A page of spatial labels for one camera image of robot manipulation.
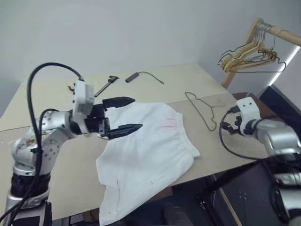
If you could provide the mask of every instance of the clothes hanger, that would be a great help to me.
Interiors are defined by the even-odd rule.
[[[261,37],[261,30],[260,30],[261,27],[262,27],[261,24],[260,24],[260,26],[257,27],[257,32],[256,32],[256,35],[254,36],[254,38],[252,39],[252,42],[250,42],[249,44],[243,45],[242,48],[240,48],[236,51],[235,55],[229,54],[230,56],[223,60],[223,62],[221,63],[221,68],[223,70],[225,69],[227,64],[230,64],[236,58],[239,58],[241,56],[241,54],[243,54],[245,51],[248,51],[248,50],[250,50],[250,49],[252,49],[252,48],[254,48],[258,45],[258,42],[259,42],[260,37]]]
[[[252,41],[251,41],[250,43],[245,44],[245,45],[242,45],[242,46],[239,46],[239,47],[237,47],[234,51],[232,51],[232,50],[229,49],[229,50],[227,50],[226,52],[224,52],[224,53],[220,56],[219,61],[218,61],[217,64],[220,65],[221,62],[223,61],[223,59],[224,59],[226,56],[234,56],[234,55],[236,55],[235,52],[240,52],[242,49],[248,48],[249,46],[253,45],[253,44],[256,42],[256,40],[259,38],[259,36],[258,36],[258,31],[259,31],[259,29],[257,29],[256,35],[253,37],[253,39],[252,39]]]
[[[242,70],[241,68],[240,69],[232,69],[230,68],[229,72],[233,72],[233,73],[281,73],[283,72],[285,69],[286,69],[286,62],[282,61],[280,62],[280,58],[279,57],[276,57],[276,59],[278,59],[278,64],[284,64],[284,68],[282,71],[257,71],[257,72],[239,72],[238,70]],[[261,64],[258,64],[256,66],[261,66],[261,65],[266,65],[267,63],[261,63]]]
[[[200,100],[200,101],[202,101],[204,104],[206,104],[208,107],[210,107],[210,110],[211,110],[211,121],[214,123],[214,127],[213,127],[212,129],[209,127],[209,125],[207,124],[207,122],[206,122],[204,116],[201,114],[201,112],[198,110],[198,108],[197,108],[197,107],[195,106],[195,104],[192,102],[192,99],[188,96],[188,94],[193,95],[194,98],[195,98],[196,100]],[[208,130],[209,130],[210,132],[214,131],[214,130],[216,129],[216,127],[217,127],[217,123],[216,123],[216,121],[214,121],[215,115],[214,115],[214,112],[213,112],[213,108],[215,108],[215,107],[224,107],[225,104],[223,103],[223,105],[214,105],[214,106],[211,106],[210,104],[208,104],[208,103],[205,102],[204,100],[202,100],[202,99],[200,99],[200,98],[197,98],[197,96],[196,96],[194,93],[192,93],[192,92],[186,91],[186,92],[185,92],[185,95],[186,95],[187,99],[190,101],[190,103],[192,104],[192,106],[197,110],[198,114],[199,114],[199,115],[201,116],[201,118],[203,119],[203,121],[204,121],[205,125],[207,126]]]
[[[232,60],[230,60],[224,67],[224,71],[225,72],[229,72],[230,69],[233,67],[233,65],[235,65],[237,62],[243,61],[247,56],[253,54],[254,52],[257,52],[259,49],[264,48],[264,40],[265,40],[265,35],[267,30],[269,29],[269,25],[263,25],[260,24],[258,26],[259,28],[259,40],[258,42],[256,42],[255,45],[253,45],[252,47],[249,47],[247,49],[245,49],[244,51],[241,51],[240,53],[238,53],[238,57],[233,58]]]
[[[258,53],[262,53],[262,59],[261,61],[254,61],[256,58],[258,58],[259,56],[255,56],[249,60],[244,60],[242,62],[238,62],[237,64],[235,64],[233,67],[230,68],[229,72],[233,72],[233,73],[281,73],[286,69],[286,62],[280,62],[280,58],[277,56],[277,52],[273,51],[276,45],[276,36],[274,36],[273,39],[273,46],[271,47],[271,49],[259,49]],[[244,69],[249,69],[252,67],[257,67],[257,66],[261,66],[261,65],[267,65],[270,63],[273,63],[276,61],[276,59],[278,60],[277,63],[278,64],[284,64],[284,68],[282,71],[258,71],[258,72],[239,72],[238,70],[244,70]],[[237,66],[243,65],[243,64],[249,64],[249,66],[246,67],[239,67],[237,68]]]

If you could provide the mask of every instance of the black tool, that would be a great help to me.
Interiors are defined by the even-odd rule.
[[[117,79],[119,79],[117,76],[110,75],[109,79],[108,79],[108,83],[105,84],[105,86],[102,87],[97,93],[95,93],[94,97],[98,97],[99,94],[101,94],[106,88],[108,88],[109,85],[111,85],[112,83],[114,83],[114,81],[116,81]]]
[[[149,73],[149,72],[135,72],[134,74],[132,74],[130,77],[128,77],[126,79],[126,82],[130,82],[132,80],[134,80],[135,78],[137,78],[139,76],[140,73],[146,73],[149,74],[150,76],[152,76],[154,79],[156,79],[158,82],[160,82],[162,85],[164,85],[164,82],[162,82],[161,80],[157,79],[153,74]]]

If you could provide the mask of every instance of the white wall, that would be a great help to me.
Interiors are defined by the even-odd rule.
[[[10,100],[14,97],[20,82],[7,76],[0,76],[0,117],[5,112]]]
[[[295,55],[274,85],[301,110],[301,50]]]
[[[298,7],[295,0],[1,1],[0,77],[24,82],[47,61],[82,75],[199,62],[221,82],[217,58],[243,42],[255,18],[300,33]],[[279,40],[277,48],[285,59],[290,49]],[[271,76],[237,76],[230,91],[258,93]]]

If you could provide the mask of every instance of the black cylinder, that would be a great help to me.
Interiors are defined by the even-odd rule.
[[[138,72],[132,74],[130,77],[128,77],[128,78],[126,79],[126,82],[130,82],[131,80],[134,80],[135,78],[138,77],[138,75],[139,75]]]
[[[11,194],[15,197],[22,198],[31,186],[33,179],[34,176],[20,176],[14,173],[13,177],[11,178]],[[48,189],[49,181],[50,173],[40,175],[31,196],[37,196],[46,192]]]

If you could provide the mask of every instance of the white cloth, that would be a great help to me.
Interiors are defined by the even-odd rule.
[[[172,184],[200,156],[188,140],[182,114],[162,103],[133,102],[107,112],[111,128],[143,126],[110,141],[96,160],[98,178],[106,186],[100,205],[101,226],[113,223]]]

